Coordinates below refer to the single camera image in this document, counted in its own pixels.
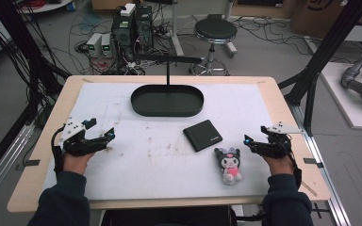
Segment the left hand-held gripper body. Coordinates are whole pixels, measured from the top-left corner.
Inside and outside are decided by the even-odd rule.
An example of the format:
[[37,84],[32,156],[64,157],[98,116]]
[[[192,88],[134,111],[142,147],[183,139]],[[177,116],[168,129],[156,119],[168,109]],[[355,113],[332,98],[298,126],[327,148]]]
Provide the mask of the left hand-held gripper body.
[[104,150],[107,147],[107,141],[103,141],[100,137],[87,139],[86,132],[88,130],[81,122],[69,118],[64,124],[60,138],[62,151],[73,156],[83,156]]

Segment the person's right hand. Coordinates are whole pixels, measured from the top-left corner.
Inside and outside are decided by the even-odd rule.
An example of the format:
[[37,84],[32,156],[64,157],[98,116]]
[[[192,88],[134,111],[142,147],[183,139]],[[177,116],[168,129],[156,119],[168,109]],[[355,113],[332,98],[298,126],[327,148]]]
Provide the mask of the person's right hand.
[[278,159],[264,156],[263,159],[268,164],[271,175],[293,174],[293,164],[287,156]]

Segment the grey and black plush toy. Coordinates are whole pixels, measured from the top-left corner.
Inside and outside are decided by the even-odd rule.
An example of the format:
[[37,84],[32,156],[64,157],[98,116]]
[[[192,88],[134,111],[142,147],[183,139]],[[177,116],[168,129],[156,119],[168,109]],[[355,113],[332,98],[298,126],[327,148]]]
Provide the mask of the grey and black plush toy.
[[239,172],[240,150],[235,148],[215,148],[214,153],[222,170],[222,180],[228,186],[236,185],[241,179]]

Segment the white table mat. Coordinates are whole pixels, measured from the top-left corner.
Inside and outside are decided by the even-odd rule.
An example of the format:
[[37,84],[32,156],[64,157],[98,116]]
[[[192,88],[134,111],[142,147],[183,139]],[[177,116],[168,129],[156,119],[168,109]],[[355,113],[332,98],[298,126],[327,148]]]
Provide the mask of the white table mat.
[[[272,121],[256,85],[203,84],[204,105],[193,117],[143,117],[134,112],[130,97],[135,83],[89,83],[82,86],[71,112],[77,121],[97,120],[88,138],[108,129],[116,137],[88,164],[86,196],[92,201],[159,200],[263,196],[269,170],[243,140],[265,141],[263,125]],[[185,128],[209,120],[222,136],[219,147],[240,151],[240,182],[222,180],[212,147],[195,152]]]

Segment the black wallet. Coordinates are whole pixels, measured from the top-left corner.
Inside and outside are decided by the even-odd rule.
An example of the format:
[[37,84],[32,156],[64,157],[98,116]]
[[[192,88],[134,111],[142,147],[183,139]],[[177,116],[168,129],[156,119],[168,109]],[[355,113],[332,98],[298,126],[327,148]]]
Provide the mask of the black wallet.
[[183,130],[195,152],[222,141],[222,136],[210,120],[199,122]]

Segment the black oval tray with stand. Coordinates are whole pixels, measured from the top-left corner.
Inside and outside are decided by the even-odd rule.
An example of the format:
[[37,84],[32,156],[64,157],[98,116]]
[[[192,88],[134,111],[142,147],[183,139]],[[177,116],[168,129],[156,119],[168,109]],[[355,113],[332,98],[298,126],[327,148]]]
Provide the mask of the black oval tray with stand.
[[192,117],[198,114],[204,105],[204,94],[189,85],[172,85],[170,63],[201,63],[199,57],[135,55],[135,59],[153,60],[166,63],[165,85],[143,85],[131,94],[133,110],[145,117]]

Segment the grey power supply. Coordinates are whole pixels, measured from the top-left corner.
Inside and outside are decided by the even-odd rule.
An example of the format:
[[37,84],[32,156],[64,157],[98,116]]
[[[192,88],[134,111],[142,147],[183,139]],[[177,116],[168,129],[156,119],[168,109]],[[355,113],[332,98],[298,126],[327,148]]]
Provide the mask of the grey power supply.
[[104,57],[112,57],[113,51],[112,51],[112,42],[111,42],[111,35],[110,34],[103,34],[102,35],[102,52]]
[[91,57],[99,57],[102,53],[102,35],[93,34],[87,41],[87,47]]

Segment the white platform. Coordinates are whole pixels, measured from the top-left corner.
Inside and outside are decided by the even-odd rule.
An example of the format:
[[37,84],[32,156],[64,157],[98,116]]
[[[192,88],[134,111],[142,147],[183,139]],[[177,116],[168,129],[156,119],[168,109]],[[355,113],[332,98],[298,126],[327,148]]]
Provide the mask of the white platform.
[[349,67],[351,64],[329,62],[322,70],[321,77],[350,127],[362,129],[362,98],[340,85],[342,74]]

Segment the black computer tower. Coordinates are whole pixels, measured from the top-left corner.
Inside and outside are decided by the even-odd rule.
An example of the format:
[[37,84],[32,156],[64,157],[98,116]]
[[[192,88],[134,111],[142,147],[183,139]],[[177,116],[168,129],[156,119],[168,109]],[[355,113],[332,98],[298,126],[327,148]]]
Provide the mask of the black computer tower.
[[153,47],[152,15],[151,6],[138,6],[136,8],[138,41],[143,49]]
[[136,38],[134,16],[122,16],[120,13],[116,13],[111,31],[118,48],[128,59],[131,59],[133,57],[133,44]]

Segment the person's lap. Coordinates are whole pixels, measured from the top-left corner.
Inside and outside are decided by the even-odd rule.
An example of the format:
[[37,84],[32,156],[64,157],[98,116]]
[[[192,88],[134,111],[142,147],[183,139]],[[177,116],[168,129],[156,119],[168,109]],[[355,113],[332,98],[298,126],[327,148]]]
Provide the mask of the person's lap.
[[238,226],[230,206],[106,210],[101,226]]

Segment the black round stool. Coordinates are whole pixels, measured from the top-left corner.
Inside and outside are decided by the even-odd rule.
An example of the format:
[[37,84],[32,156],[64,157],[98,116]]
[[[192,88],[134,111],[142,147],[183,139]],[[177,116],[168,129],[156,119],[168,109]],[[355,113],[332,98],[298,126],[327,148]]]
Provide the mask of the black round stool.
[[219,73],[227,76],[226,66],[214,57],[215,46],[225,45],[235,39],[237,28],[222,17],[209,17],[199,21],[194,26],[194,35],[210,44],[208,54],[201,63],[192,63],[189,72],[194,75],[215,75]]

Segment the white box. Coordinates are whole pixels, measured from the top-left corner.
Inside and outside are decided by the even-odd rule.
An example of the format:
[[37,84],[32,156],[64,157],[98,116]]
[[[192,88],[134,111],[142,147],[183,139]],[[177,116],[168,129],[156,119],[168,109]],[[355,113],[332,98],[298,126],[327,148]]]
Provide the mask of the white box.
[[132,4],[132,3],[127,3],[123,9],[121,10],[121,15],[122,16],[126,16],[126,17],[129,17],[132,15],[132,13],[134,12],[136,8],[136,5],[135,4]]

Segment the white table leg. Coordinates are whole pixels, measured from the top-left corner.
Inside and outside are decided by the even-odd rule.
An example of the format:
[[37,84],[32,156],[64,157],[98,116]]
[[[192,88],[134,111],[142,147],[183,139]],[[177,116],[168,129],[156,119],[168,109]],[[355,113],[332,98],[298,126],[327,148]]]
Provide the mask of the white table leg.
[[182,57],[184,55],[184,51],[177,35],[177,4],[178,0],[172,0],[172,30],[170,31],[170,35],[176,55],[178,57]]

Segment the aluminium rail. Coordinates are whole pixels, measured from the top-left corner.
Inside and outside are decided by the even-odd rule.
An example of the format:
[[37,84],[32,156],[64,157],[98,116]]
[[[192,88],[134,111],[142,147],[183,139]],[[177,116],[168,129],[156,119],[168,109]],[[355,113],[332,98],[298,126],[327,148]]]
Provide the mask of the aluminium rail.
[[327,208],[333,217],[336,226],[352,226],[343,204],[337,194],[337,190],[332,182],[331,176],[321,156],[320,149],[313,136],[310,136],[307,129],[304,129],[304,112],[299,106],[289,107],[298,126],[304,130],[303,137],[308,150],[311,152],[316,166],[321,174],[321,178],[326,184],[330,197],[326,200]]
[[4,181],[11,167],[23,151],[25,145],[30,140],[35,130],[35,124],[24,125],[15,137],[10,140],[8,146],[4,149],[4,154],[0,158],[0,184]]

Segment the black frame post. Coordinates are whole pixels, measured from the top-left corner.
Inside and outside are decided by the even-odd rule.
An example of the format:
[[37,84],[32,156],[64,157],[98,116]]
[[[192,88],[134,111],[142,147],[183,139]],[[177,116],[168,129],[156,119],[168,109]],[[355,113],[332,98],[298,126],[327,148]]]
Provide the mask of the black frame post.
[[306,96],[303,128],[312,137],[312,116],[316,95],[316,86],[322,70],[345,41],[354,26],[362,17],[362,0],[348,0],[347,5],[337,17],[320,47],[316,50],[304,69],[278,84],[279,89],[292,86],[285,100],[292,106],[299,106]]
[[1,33],[0,46],[8,54],[16,72],[26,83],[28,101],[26,121],[31,123],[38,116],[39,105],[43,107],[43,102],[48,103],[48,97],[54,98],[60,94],[63,86],[58,78],[66,80],[71,74],[42,55],[18,10],[12,0],[0,0],[0,22],[21,54],[16,52]]

